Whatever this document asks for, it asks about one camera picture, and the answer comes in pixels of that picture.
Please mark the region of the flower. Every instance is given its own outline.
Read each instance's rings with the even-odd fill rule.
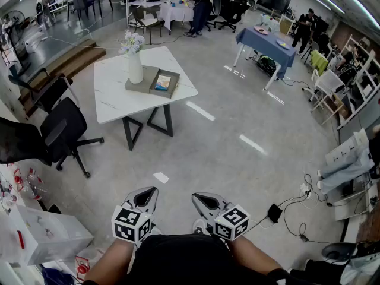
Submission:
[[[121,54],[136,54],[141,50],[141,47],[145,43],[145,38],[137,33],[125,32],[125,41],[121,42]]]

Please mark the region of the ceiling light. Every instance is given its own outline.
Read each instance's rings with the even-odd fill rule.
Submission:
[[[340,12],[342,12],[344,14],[344,11],[338,6],[336,5],[335,3],[333,3],[333,1],[331,0],[327,0],[328,2],[330,2],[333,6],[335,6]]]
[[[325,6],[326,8],[328,8],[329,10],[331,10],[330,7],[328,7],[327,5],[325,5],[321,0],[317,0],[320,4],[322,4],[323,6]]]
[[[358,7],[362,9],[362,11],[368,16],[368,18],[371,20],[371,22],[378,28],[380,29],[379,23],[375,20],[375,18],[370,14],[370,12],[364,7],[363,4],[360,3],[359,0],[353,0]]]

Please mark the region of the white shoe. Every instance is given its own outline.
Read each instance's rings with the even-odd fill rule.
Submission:
[[[204,218],[198,218],[195,220],[194,224],[192,225],[192,232],[198,235],[206,235],[209,234],[206,231],[207,223]]]

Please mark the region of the white rack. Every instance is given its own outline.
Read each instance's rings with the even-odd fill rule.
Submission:
[[[351,35],[350,38],[348,39],[348,41],[346,42],[346,45],[344,46],[342,53],[345,49],[349,50],[349,43],[350,42],[353,42],[354,44],[358,45],[362,49],[362,52],[364,52],[365,54],[368,55],[368,59],[367,59],[366,63],[364,65],[360,64],[361,69],[357,73],[355,81],[354,81],[354,83],[357,85],[357,87],[360,91],[360,94],[363,97],[363,103],[357,109],[352,110],[352,114],[346,120],[342,121],[342,118],[340,118],[341,122],[340,122],[340,126],[338,127],[338,130],[340,130],[345,125],[347,125],[370,102],[370,100],[373,98],[373,96],[380,89],[380,83],[378,85],[376,85],[374,80],[372,79],[371,75],[369,75],[369,73],[368,73],[368,68],[371,65],[371,62],[373,62],[380,69],[379,62],[376,59],[374,59],[375,58],[375,52],[372,50],[370,53],[368,53],[365,50],[365,48],[363,48],[363,46],[361,46],[356,40],[354,40],[354,38],[352,38],[352,35]],[[367,96],[364,94],[363,87],[360,85],[360,82],[359,82],[364,73],[367,74],[367,76],[369,77],[369,79],[372,83],[372,87],[373,87],[373,89],[367,94]]]

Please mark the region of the wooden stairs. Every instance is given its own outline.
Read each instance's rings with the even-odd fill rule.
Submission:
[[[48,66],[45,66],[46,70],[50,74],[50,77],[46,77],[45,73],[41,73],[30,83],[30,86],[40,90],[49,82],[49,79],[52,79],[57,73],[64,73],[67,78],[72,78],[85,67],[89,66],[106,54],[105,49],[90,48],[97,47],[96,42],[91,39],[83,41],[78,45],[89,47],[76,46],[67,53],[64,53]],[[37,107],[31,102],[30,91],[23,88],[20,93],[20,102],[25,108],[26,115],[31,116],[34,111],[36,111]]]

